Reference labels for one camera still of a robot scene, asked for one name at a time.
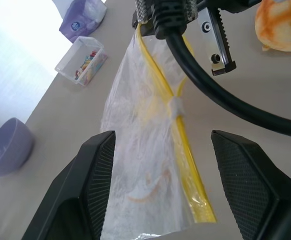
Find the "clear plastic bag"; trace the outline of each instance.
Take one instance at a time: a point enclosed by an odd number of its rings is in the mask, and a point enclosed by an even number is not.
[[[216,221],[180,131],[178,96],[185,74],[165,41],[144,40],[157,65],[139,32],[123,57],[101,121],[102,132],[116,132],[102,240],[147,239]]]

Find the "table surface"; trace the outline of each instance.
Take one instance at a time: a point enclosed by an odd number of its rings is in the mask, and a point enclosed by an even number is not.
[[[92,34],[105,46],[109,59],[88,87],[65,80],[52,82],[27,121],[35,135],[29,160],[17,172],[0,177],[0,240],[20,240],[58,173],[81,144],[100,131],[104,104],[117,69],[133,36],[134,0],[107,0],[108,12]],[[244,101],[291,118],[291,53],[262,52],[254,31],[254,7],[240,14],[222,13],[232,59],[237,69],[217,81]],[[210,72],[196,22],[186,35],[198,62]],[[242,135],[261,145],[273,162],[291,177],[291,137],[252,125],[204,96],[191,82],[183,91],[185,126],[194,158],[214,208],[217,224],[196,224],[162,239],[242,239],[226,200],[210,140],[212,130]]]

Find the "plastic bag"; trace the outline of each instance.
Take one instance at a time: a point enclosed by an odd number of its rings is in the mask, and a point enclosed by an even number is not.
[[[198,172],[193,175],[196,167],[187,160],[187,136],[178,131],[185,74],[166,41],[147,36],[158,63],[151,65],[140,37],[135,35],[126,50],[101,121],[102,132],[116,132],[102,240],[147,239],[216,221]]]
[[[78,36],[86,37],[95,31],[106,11],[107,7],[101,0],[74,0],[63,18],[59,31],[74,43]]]

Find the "black textured pad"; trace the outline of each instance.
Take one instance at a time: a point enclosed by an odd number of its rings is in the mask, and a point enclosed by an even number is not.
[[[244,137],[221,131],[213,131],[211,138],[225,196],[236,223],[244,240],[254,240],[272,197],[238,141],[249,147],[252,154],[260,147]]]
[[[111,137],[100,146],[96,164],[91,172],[84,203],[93,239],[99,240],[104,225],[113,168],[116,138]]]

